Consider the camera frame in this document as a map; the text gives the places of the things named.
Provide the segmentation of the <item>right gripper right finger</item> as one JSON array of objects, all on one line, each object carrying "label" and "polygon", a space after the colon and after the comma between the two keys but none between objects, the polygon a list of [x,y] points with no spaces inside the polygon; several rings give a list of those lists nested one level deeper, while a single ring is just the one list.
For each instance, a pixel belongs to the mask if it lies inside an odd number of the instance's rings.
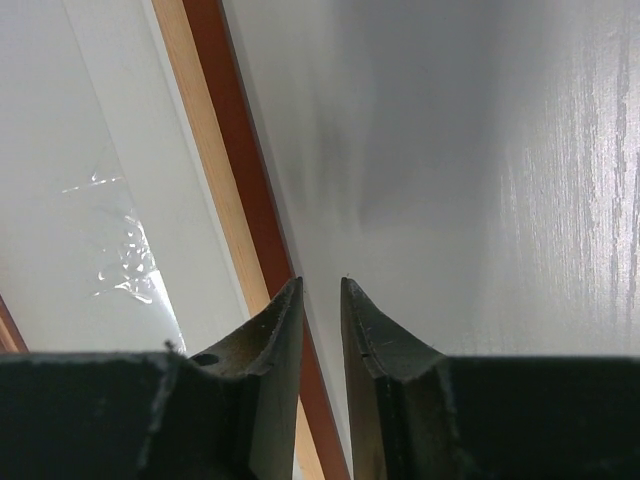
[{"label": "right gripper right finger", "polygon": [[341,282],[357,479],[635,479],[639,361],[453,356]]}]

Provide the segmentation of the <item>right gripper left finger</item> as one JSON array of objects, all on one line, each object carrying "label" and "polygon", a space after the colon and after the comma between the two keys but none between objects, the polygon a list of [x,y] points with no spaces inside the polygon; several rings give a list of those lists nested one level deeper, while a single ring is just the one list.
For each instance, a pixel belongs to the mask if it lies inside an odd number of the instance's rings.
[{"label": "right gripper left finger", "polygon": [[185,357],[5,354],[5,479],[288,479],[293,473],[303,281]]}]

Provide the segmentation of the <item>orange wooden picture frame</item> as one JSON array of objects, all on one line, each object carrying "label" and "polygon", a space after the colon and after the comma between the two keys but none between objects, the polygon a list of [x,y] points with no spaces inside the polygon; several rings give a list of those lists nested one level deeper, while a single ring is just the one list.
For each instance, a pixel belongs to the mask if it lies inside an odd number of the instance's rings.
[{"label": "orange wooden picture frame", "polygon": [[[217,1],[1,5],[1,358],[192,357],[292,280]],[[293,473],[348,470],[303,308]]]}]

